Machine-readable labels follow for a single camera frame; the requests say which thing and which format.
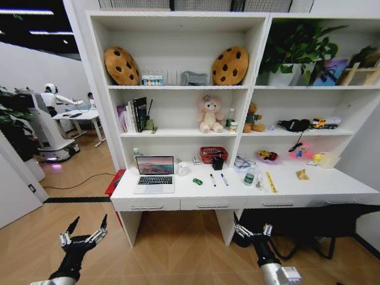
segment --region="laptop screen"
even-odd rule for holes
[[[174,174],[172,156],[136,156],[138,171],[142,175]]]

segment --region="yellow toy truck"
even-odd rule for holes
[[[341,119],[337,117],[317,117],[311,122],[311,127],[314,129],[335,129],[341,123]]]

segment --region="black floor strip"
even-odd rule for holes
[[[48,198],[44,203],[97,203],[111,202],[109,197],[59,197]]]
[[[369,242],[367,242],[364,238],[359,236],[357,233],[354,234],[354,239],[359,242],[362,246],[364,246],[370,253],[372,253],[377,259],[380,260],[380,252],[374,248]]]

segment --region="white desk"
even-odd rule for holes
[[[234,233],[233,211],[238,217],[245,208],[314,207],[326,204],[359,202],[379,204],[376,190],[345,175],[337,169],[308,166],[305,162],[286,160],[278,166],[258,162],[262,170],[264,189],[243,184],[243,173],[224,167],[215,171],[210,164],[194,166],[188,163],[191,173],[176,176],[173,194],[133,194],[139,174],[136,168],[128,169],[115,189],[111,200],[123,222],[128,240],[133,245],[142,211],[154,210],[209,210],[215,209],[227,245]],[[296,171],[306,169],[310,180],[299,180]],[[278,191],[271,191],[265,172],[268,171]],[[213,174],[217,186],[211,183]],[[229,186],[225,186],[223,173]],[[193,178],[203,181],[201,186]]]
[[[71,115],[74,115],[77,113],[82,113],[82,115],[77,116],[75,118],[70,118]],[[66,137],[66,133],[63,130],[62,125],[59,122],[59,120],[71,120],[71,121],[73,121],[76,129],[78,130],[78,135],[76,137],[74,137],[74,139],[77,137],[80,137],[81,135],[84,135],[87,132],[87,131],[82,131],[81,127],[79,126],[78,121],[80,121],[80,120],[92,121],[92,123],[95,127],[97,137],[99,139],[99,142],[95,145],[95,147],[98,147],[103,141],[106,140],[105,138],[102,138],[102,135],[99,131],[99,127],[97,126],[97,118],[98,117],[99,117],[99,113],[97,110],[72,110],[72,111],[68,111],[68,112],[64,112],[64,113],[59,113],[59,114],[55,115],[53,117],[53,119],[57,121],[59,131],[62,134],[62,136],[64,136],[64,137]]]

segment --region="white bookshelf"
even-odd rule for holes
[[[329,34],[338,43],[337,57],[350,59],[352,54],[371,43],[380,43],[380,20],[317,17],[305,14],[229,13],[229,12],[88,12],[88,23],[96,73],[101,75],[104,108],[112,114],[108,122],[118,136],[125,167],[134,165],[133,148],[146,155],[174,155],[189,160],[200,147],[222,146],[232,167],[237,153],[254,156],[259,149],[278,152],[287,160],[287,151],[300,134],[276,125],[279,120],[313,119],[338,116],[337,129],[308,130],[302,141],[312,144],[313,151],[330,151],[340,155],[380,101],[380,83],[375,86],[288,86],[256,85],[259,65],[274,21],[295,18],[319,18],[326,27],[348,24],[349,27]],[[242,85],[234,86],[120,86],[106,72],[103,53],[110,46],[120,46],[131,53],[140,70],[189,70],[211,74],[213,60],[231,46],[243,46],[250,60]],[[237,133],[224,129],[221,133],[202,134],[195,117],[198,98],[203,94],[220,96],[221,112],[227,116],[236,110]],[[121,132],[116,106],[136,97],[153,99],[150,116],[158,127],[141,133]],[[242,133],[250,102],[258,105],[257,113],[266,126],[275,130]]]

